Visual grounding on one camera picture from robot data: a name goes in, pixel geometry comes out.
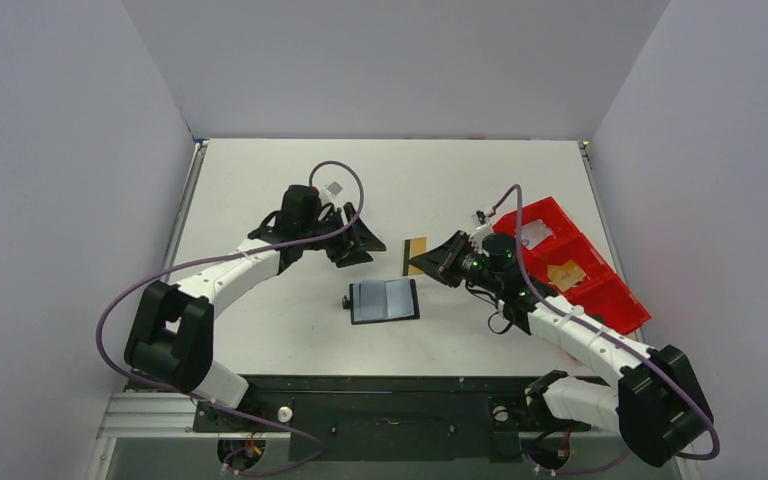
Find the gold striped credit card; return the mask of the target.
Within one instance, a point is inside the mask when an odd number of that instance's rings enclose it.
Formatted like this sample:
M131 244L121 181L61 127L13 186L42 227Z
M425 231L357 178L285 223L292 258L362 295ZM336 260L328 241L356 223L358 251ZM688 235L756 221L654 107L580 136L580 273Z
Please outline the gold striped credit card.
M415 238L405 239L403 241L402 251L403 251L403 256L402 256L401 274L403 276L422 275L423 274L422 270L413 266L411 263L411 260L417 256L424 254L427 251L427 238L415 237Z

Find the black leather card holder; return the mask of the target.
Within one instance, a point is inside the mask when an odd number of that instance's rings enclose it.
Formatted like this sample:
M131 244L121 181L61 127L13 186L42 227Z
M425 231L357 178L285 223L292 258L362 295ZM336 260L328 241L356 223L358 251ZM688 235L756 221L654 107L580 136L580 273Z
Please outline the black leather card holder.
M364 280L342 298L352 325L416 320L421 316L416 282L409 278Z

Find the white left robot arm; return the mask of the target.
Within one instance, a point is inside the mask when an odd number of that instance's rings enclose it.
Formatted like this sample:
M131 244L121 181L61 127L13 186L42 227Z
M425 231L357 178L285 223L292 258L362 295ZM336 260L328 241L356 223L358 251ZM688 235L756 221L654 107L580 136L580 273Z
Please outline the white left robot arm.
M372 261L385 244L362 222L350 202L337 207L323 191L292 185L235 249L208 268L142 292L126 342L126 364L175 390L219 404L232 429L251 427L258 402L250 385L214 358L217 317L258 284L276 277L307 251L322 251L338 268Z

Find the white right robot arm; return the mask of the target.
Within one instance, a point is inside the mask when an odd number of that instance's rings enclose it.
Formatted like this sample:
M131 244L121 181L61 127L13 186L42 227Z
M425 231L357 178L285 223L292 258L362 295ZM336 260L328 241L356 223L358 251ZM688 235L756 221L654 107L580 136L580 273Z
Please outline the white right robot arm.
M524 390L524 413L538 427L571 421L621 436L645 463L686 457L704 433L719 452L713 413L687 356L630 339L529 274L519 242L492 233L480 246L458 231L409 265L446 286L489 293L511 327L558 347L600 378L592 383L553 370Z

